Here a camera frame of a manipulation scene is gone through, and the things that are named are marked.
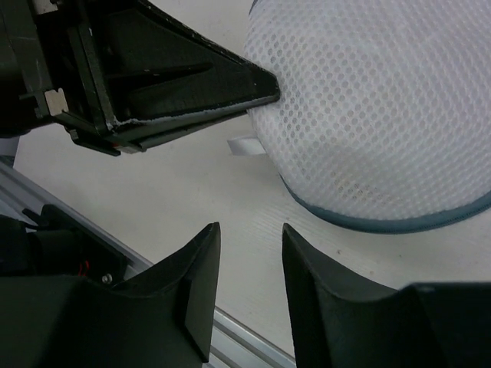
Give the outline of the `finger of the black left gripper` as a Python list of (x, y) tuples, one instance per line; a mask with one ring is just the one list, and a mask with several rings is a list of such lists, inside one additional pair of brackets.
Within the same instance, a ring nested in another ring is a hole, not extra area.
[(277, 78), (149, 1), (101, 1), (104, 76), (117, 125), (276, 102)]
[(145, 97), (125, 103), (123, 116), (114, 125), (114, 154), (142, 153), (275, 101), (274, 97)]

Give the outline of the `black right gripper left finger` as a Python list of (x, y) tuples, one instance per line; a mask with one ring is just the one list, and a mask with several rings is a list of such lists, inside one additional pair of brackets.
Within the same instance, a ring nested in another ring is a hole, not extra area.
[(1, 280), (3, 367), (201, 367), (209, 361), (220, 226), (116, 287)]

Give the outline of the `white mesh laundry bag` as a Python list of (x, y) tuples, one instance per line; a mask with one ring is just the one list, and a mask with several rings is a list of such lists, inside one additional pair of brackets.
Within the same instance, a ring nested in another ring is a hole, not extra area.
[(281, 97), (229, 147), (320, 219), (408, 233), (490, 207), (488, 1), (256, 1), (245, 55)]

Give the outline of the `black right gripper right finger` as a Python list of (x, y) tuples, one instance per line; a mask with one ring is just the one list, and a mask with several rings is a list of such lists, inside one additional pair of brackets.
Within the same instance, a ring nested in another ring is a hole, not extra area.
[(488, 367), (490, 285), (378, 284), (290, 225), (282, 264), (299, 367)]

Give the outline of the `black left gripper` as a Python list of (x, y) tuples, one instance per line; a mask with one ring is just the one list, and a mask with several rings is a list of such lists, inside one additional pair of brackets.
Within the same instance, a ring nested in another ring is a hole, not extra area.
[(119, 155), (102, 113), (87, 58), (66, 2), (1, 3), (1, 136), (58, 124), (84, 148)]

